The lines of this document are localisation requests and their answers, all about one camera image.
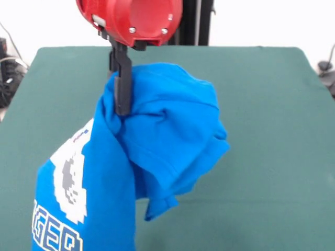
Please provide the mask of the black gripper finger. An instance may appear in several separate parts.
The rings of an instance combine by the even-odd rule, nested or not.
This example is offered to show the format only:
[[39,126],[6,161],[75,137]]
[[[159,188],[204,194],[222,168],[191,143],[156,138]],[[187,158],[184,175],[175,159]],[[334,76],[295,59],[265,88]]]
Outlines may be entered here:
[[111,77],[113,73],[119,71],[119,65],[115,57],[115,49],[112,48],[109,53],[109,63],[108,63],[108,77]]
[[127,116],[131,106],[132,62],[128,57],[126,45],[113,39],[112,48],[115,49],[115,57],[119,65],[119,71],[114,77],[115,112],[119,116]]

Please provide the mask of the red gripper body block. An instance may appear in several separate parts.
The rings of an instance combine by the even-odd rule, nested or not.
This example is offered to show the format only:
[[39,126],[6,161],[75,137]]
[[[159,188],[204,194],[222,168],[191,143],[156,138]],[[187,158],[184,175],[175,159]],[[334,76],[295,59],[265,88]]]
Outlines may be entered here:
[[76,1],[76,5],[103,39],[127,47],[138,42],[165,44],[177,31],[183,13],[179,0]]

